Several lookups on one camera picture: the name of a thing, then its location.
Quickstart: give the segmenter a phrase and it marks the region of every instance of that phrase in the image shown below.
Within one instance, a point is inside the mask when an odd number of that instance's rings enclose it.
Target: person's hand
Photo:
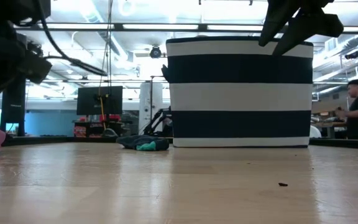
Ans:
[[[336,110],[335,115],[338,118],[345,118],[346,117],[346,112],[344,110]]]

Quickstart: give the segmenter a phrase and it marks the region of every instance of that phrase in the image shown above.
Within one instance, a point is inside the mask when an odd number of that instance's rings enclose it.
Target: security camera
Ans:
[[[162,55],[160,47],[159,46],[153,46],[152,50],[150,51],[150,57],[151,58],[160,58]]]

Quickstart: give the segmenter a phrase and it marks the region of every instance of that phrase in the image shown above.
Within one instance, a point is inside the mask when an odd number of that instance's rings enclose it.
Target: white pillar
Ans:
[[[145,82],[140,85],[140,103],[139,103],[139,134],[143,134],[144,128],[150,123],[154,114],[163,107],[162,103],[162,83],[153,83],[153,106],[150,106],[150,82]],[[161,131],[160,124],[156,131]]]

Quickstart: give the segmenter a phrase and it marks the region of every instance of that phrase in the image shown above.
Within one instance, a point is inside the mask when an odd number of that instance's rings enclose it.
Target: black screen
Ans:
[[[100,95],[108,95],[103,100],[104,114],[122,114],[122,86],[100,87]],[[77,115],[99,114],[102,114],[99,87],[79,88]]]

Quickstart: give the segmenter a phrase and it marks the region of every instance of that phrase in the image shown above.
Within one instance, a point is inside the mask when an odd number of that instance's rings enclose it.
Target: ceiling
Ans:
[[[186,24],[257,24],[261,25],[265,19],[267,1],[253,0],[202,0],[201,5],[197,0],[114,0],[112,6],[112,23],[186,23]],[[358,26],[358,1],[337,0],[328,4],[324,11],[337,14],[345,26]],[[98,22],[107,22],[109,4],[108,0],[52,0],[52,15],[47,19],[53,23],[87,23],[91,22],[89,16],[95,15]],[[42,31],[20,30],[27,38],[42,45],[44,54],[57,55]],[[70,57],[78,58],[86,63],[99,68],[108,69],[106,54],[104,52],[106,41],[97,32],[79,31],[52,31],[52,37],[60,48]],[[167,63],[165,58],[151,59],[148,54],[152,46],[158,45],[165,51],[165,41],[171,38],[195,37],[197,35],[258,35],[255,33],[199,33],[199,32],[113,32],[116,45],[127,52],[125,56],[134,53],[133,60],[127,57],[116,56],[112,58],[111,74],[116,80],[113,85],[124,86],[124,98],[138,98],[139,87],[144,80],[150,80],[150,76],[161,75],[162,64]],[[341,41],[351,39],[354,35],[344,35]],[[343,60],[343,54],[329,55],[324,51],[324,43],[329,37],[313,36],[307,41],[314,43],[316,78],[338,71],[344,67],[351,67],[358,62],[355,60]],[[52,70],[48,76],[49,82],[41,86],[30,86],[29,97],[75,97],[76,89],[81,86],[98,86],[95,80],[101,77],[89,74],[70,63],[52,60]],[[347,76],[358,73],[354,68],[349,69]],[[82,83],[52,83],[51,80],[80,80],[87,77],[92,82]],[[325,78],[320,82],[344,82],[346,74],[338,73]],[[323,91],[331,88],[333,84],[320,83],[315,91]],[[169,91],[164,90],[164,98],[169,98]]]

